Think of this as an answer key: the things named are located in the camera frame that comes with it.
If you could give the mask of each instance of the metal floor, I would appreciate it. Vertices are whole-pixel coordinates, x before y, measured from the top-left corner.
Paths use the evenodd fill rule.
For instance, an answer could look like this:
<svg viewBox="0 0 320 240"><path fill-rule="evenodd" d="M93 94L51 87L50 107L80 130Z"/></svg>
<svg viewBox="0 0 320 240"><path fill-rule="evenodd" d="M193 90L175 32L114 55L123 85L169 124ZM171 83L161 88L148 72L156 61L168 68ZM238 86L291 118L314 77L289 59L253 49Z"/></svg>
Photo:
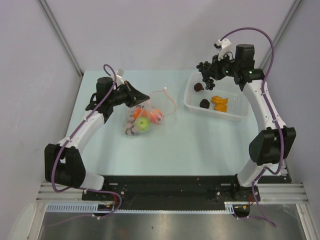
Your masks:
<svg viewBox="0 0 320 240"><path fill-rule="evenodd" d="M81 217L49 226L81 213L45 214L39 240L305 240L296 205L263 205L277 224L236 220L230 214L117 213L106 219ZM261 215L257 206L251 215Z"/></svg>

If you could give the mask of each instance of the stainless steel surface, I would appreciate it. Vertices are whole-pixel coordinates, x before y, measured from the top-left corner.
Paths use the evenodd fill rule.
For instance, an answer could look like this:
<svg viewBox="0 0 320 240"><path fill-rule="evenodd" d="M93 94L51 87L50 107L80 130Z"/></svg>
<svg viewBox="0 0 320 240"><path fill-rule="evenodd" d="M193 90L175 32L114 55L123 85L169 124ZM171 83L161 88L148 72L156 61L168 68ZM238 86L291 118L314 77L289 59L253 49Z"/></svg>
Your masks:
<svg viewBox="0 0 320 240"><path fill-rule="evenodd" d="M277 224L236 220L226 214L114 214L96 220L84 216L57 226L71 213L46 213L39 240L305 240L295 205L264 205ZM256 206L252 215L260 215Z"/></svg>
<svg viewBox="0 0 320 240"><path fill-rule="evenodd" d="M57 36L59 42L61 43L62 48L64 49L66 55L70 59L74 69L76 70L78 75L82 78L83 72L80 69L79 63L77 62L75 55L73 54L64 34L62 33L62 31L59 27L59 24L58 24L57 20L55 19L55 16L52 13L47 1L46 0L37 0L37 1L39 3L40 7L42 8L44 15L48 19L49 24L51 25L55 35Z"/></svg>
<svg viewBox="0 0 320 240"><path fill-rule="evenodd" d="M308 204L308 198L303 184L258 184L261 204ZM52 189L50 182L41 184L36 202L55 202L55 203L79 203L82 190L69 189L57 194Z"/></svg>

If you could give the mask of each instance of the cable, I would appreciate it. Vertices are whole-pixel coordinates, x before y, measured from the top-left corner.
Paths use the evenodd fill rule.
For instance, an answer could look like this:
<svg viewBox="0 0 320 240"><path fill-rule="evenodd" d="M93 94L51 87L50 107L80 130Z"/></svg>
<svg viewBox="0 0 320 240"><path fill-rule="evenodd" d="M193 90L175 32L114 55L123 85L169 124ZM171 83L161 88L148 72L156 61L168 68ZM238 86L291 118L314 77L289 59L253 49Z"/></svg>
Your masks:
<svg viewBox="0 0 320 240"><path fill-rule="evenodd" d="M250 201L250 202L249 202L249 204L250 204L249 206L252 206L252 205L255 203L255 200L253 200L253 198L252 198L251 195L249 195L248 198L249 198L249 201Z"/></svg>
<svg viewBox="0 0 320 240"><path fill-rule="evenodd" d="M77 132L80 130L80 128L85 124L85 122L88 121L88 119L95 113L95 111L104 103L104 101L107 99L107 97L110 95L110 93L112 92L112 90L114 89L115 85L116 85L116 80L117 80L117 75L116 75L116 72L114 71L114 69L108 65L108 64L105 64L103 65L103 70L105 71L105 73L107 75L110 76L110 74L108 73L108 71L106 70L106 67L108 67L113 75L114 75L114 80L113 80L113 84L110 88L110 90L107 92L107 94L104 96L104 98L101 100L101 102L99 102L95 108L88 114L88 116L76 127L76 129L73 131L73 133L70 135L70 137L68 138L68 140L65 141L65 143L62 145L62 147L60 148L57 156L56 156L56 159L54 161L54 164L53 164L53 168L52 168L52 173L51 173L51 185L52 185L52 188L55 192L57 193L61 193L61 192L64 192L65 190L68 190L70 189L71 187L65 187L63 189L57 189L56 187L56 184L55 184L55 175L56 175L56 169L57 169L57 165L58 165L58 162L60 160L60 157L61 157L61 154L63 152L63 150L65 149L65 147L67 146L67 144L72 140L72 138L77 134ZM86 190L86 191L89 191L89 192L95 192L95 193L102 193L102 194L112 194L114 196L117 196L119 198L119 205L114 209L112 210L110 213L108 213L107 215L105 216L100 216L98 217L98 219L103 219L103 218L106 218L110 215L112 215L115 211L117 211L120 206L122 205L122 198L121 196L116 193L116 192L113 192L113 191L104 191L104 190L94 190L94 189L85 189L85 188L79 188L79 189L82 189L82 190ZM61 222L57 222L55 224L53 224L52 226L56 226L58 224L61 224L61 223L65 223L65 222L68 222L70 220L73 220L73 219L77 219L77 218L80 218L80 217L84 217L84 216L88 216L88 214L82 214L82 215L78 215L76 217L72 217L72 218L69 218L69 219L66 219L64 221L61 221Z"/></svg>
<svg viewBox="0 0 320 240"><path fill-rule="evenodd" d="M273 108L271 106L271 103L270 103L267 95L264 94L266 92L266 90L265 90L265 87L266 87L265 85L266 84L265 83L267 82L267 77L268 77L268 75L270 73L271 67L272 67L272 65L274 63L274 59L275 59L275 46L274 46L274 43L272 42L272 39L270 38L270 36L268 34L266 34L264 31L262 31L259 28L249 27L249 26L248 27L241 27L241 28L235 29L235 30L227 33L226 35L224 35L220 39L220 41L225 39L226 37L228 37L229 35L231 35L233 33L236 33L236 32L239 32L239 31L243 31L243 30L253 30L253 31L256 31L256 32L259 32L259 33L263 34L268 39L268 41L270 43L270 46L271 46L271 60L270 60L269 67L268 67L268 69L267 69L267 71L266 71L266 73L264 75L263 81L262 81L261 91L262 91L263 98L264 98L264 100L266 102L266 105L268 106L269 111L271 113L272 120L273 120L273 122L274 122L274 124L275 124L275 126L276 126L276 128L277 128L277 130L279 132L279 137L280 137L280 160L279 160L278 168L277 168L277 170L275 172L272 171L269 167L265 167L265 168L270 173L272 173L273 175L277 175L278 173L280 173L281 167L282 167L282 164L283 164L283 161L284 161L284 152L285 152L284 135L283 135L281 127L280 127L280 125L279 125L279 123L277 121L277 117L276 117L276 114L275 114L275 112L274 112L274 110L273 110Z"/></svg>
<svg viewBox="0 0 320 240"><path fill-rule="evenodd" d="M108 73L108 71L106 70L106 67L108 67L113 75L114 75L114 81L113 81L113 84L110 88L110 90L107 92L107 94L104 96L104 98L101 100L101 102L99 102L95 108L89 113L89 115L85 118L85 120L82 120L82 122L76 127L76 129L73 131L73 133L70 135L69 139L65 141L65 143L62 145L62 147L60 148L59 152L58 152L58 155L56 156L55 158L55 161L54 161L54 164L53 164L53 168L52 168L52 173L51 173L51 184L52 184L52 188L55 192L57 193L62 193L64 192L65 190L68 190L70 189L71 187L65 187L63 189L57 189L56 188L56 184L55 184L55 175L56 175L56 169L57 169L57 166L58 166L58 162L60 160L60 157L61 157L61 154L63 152L63 150L65 149L65 147L67 146L67 144L70 142L70 140L72 140L72 138L77 134L77 132L81 129L81 127L85 124L85 122L88 121L88 119L95 113L95 111L101 106L101 104L104 103L104 101L107 99L107 97L111 94L112 90L114 89L115 87L115 84L116 84L116 80L117 80L117 75L116 75L116 72L114 71L114 69L108 65L108 64L105 64L103 65L103 70L105 71L106 74L108 74L110 76L110 74Z"/></svg>
<svg viewBox="0 0 320 240"><path fill-rule="evenodd" d="M102 194L113 194L113 195L116 195L118 198L119 198L119 205L114 208L111 212L107 213L106 215L103 215L103 216L98 216L97 219L105 219L107 217L109 217L110 215L112 215L113 213L115 213L115 211L117 211L120 206L122 205L122 198L121 196L116 193L116 192L113 192L113 191L103 191L103 190L93 190L93 189L90 189L90 192L95 192L95 193L102 193ZM55 227L57 225L60 225L60 224L64 224L64 223L67 223L69 221L72 221L74 219L78 219L78 218L82 218L82 217L94 217L94 215L92 214L81 214L81 215L77 215L77 216L73 216L73 217L70 217L68 219L65 219L65 220L62 220L62 221L59 221L59 222L56 222L54 224L50 224L49 227Z"/></svg>
<svg viewBox="0 0 320 240"><path fill-rule="evenodd" d="M235 60L234 54L232 53L232 51L227 51L223 56L225 56L225 55L227 55L227 54L231 54L232 60Z"/></svg>
<svg viewBox="0 0 320 240"><path fill-rule="evenodd" d="M265 75L264 75L263 80L262 80L261 92L262 92L263 98L264 98L264 100L265 100L265 102L266 102L266 105L267 105L268 108L269 108L269 111L270 111L271 116L272 116L272 120L273 120L274 125L276 126L276 128L277 128L277 130L278 130L278 132L279 132L279 137L280 137L280 160L279 160L279 165L278 165L277 170L274 172L274 171L272 171L269 167L265 167L265 168L260 172L260 174L256 177L256 179L252 182L253 198L254 198L254 200L255 200L255 202L256 202L257 207L259 208L260 212L262 213L263 217L261 217L261 216L249 216L249 217L245 217L245 219L248 219L248 218L262 219L262 220L267 221L272 227L276 228L277 225L276 225L274 222L272 222L272 221L268 218L268 216L264 213L264 211L262 210L262 208L261 208L261 206L260 206L260 204L259 204L259 202L258 202L258 200L257 200L256 195L254 194L254 192L255 192L255 183L261 178L261 176L265 173L265 171L268 170L268 171L269 171L270 173L272 173L273 175L277 175L277 174L281 171L281 167L282 167L283 161L284 161L284 152L285 152L285 151L284 151L284 149L285 149L284 135L283 135L282 130L281 130L281 127L280 127L280 125L279 125L279 123L278 123L278 121L277 121L277 117L276 117L276 114L275 114L275 112L274 112L274 110L273 110L273 108L272 108L272 106L271 106L271 103L270 103L267 95L265 94L265 92L266 92L266 90L265 90L265 87L266 87L266 86L265 86L265 85L266 85L266 82L267 82L267 77L268 77L268 75L269 75L269 73L270 73L271 67L272 67L272 65L273 65L273 63L274 63L274 59L275 59L275 46L274 46L274 43L272 42L272 39L269 37L268 34L266 34L266 33L265 33L264 31L262 31L261 29L255 28L255 27L241 27L241 28L235 29L235 30L227 33L226 35L224 35L224 36L220 39L220 41L223 40L223 39L225 39L227 36L229 36L229 35L231 35L231 34L233 34L233 33L236 33L236 32L239 32L239 31L243 31L243 30L253 30L253 31L257 31L257 32L263 34L263 35L268 39L268 41L269 41L269 43L270 43L270 46L271 46L271 60L270 60L269 67L268 67L268 69L267 69L267 71L266 71L266 73L265 73Z"/></svg>

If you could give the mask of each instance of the dark fruit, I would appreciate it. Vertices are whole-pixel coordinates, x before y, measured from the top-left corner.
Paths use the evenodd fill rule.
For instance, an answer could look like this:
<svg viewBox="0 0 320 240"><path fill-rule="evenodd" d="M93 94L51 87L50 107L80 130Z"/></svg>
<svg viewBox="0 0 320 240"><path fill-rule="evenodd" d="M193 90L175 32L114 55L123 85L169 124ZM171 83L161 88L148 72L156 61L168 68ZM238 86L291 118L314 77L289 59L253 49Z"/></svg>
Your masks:
<svg viewBox="0 0 320 240"><path fill-rule="evenodd" d="M200 108L208 109L210 107L210 102L207 99L202 99L199 106Z"/></svg>
<svg viewBox="0 0 320 240"><path fill-rule="evenodd" d="M199 92L201 90L204 90L204 87L202 86L202 84L200 82L196 83L193 87L193 89L196 91L196 92Z"/></svg>

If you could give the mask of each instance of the green apple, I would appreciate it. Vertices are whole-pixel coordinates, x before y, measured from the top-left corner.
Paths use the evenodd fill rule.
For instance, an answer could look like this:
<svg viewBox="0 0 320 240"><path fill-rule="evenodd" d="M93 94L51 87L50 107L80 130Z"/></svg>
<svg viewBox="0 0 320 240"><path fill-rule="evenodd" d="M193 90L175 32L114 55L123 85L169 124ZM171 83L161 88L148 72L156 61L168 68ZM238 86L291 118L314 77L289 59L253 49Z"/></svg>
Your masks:
<svg viewBox="0 0 320 240"><path fill-rule="evenodd" d="M141 133L144 133L149 130L150 122L149 119L145 116L138 117L134 121L134 126L138 127Z"/></svg>

